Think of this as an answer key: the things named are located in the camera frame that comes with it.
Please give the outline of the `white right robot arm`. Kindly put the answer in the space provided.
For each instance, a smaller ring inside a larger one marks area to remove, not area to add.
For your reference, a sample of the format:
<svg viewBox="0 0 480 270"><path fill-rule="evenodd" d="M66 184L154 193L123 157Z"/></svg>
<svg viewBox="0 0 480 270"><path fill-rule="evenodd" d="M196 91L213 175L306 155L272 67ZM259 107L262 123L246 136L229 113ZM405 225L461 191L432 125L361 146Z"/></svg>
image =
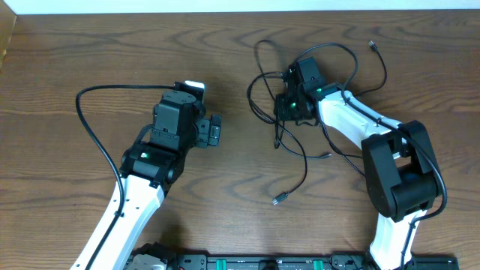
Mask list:
<svg viewBox="0 0 480 270"><path fill-rule="evenodd" d="M379 216L369 253L378 269L404 269L420 221L437 197L446 207L446 185L425 126L375 112L339 83L328 83L314 58L294 61L284 75L274 114L281 122L315 119L361 149L367 193Z"/></svg>

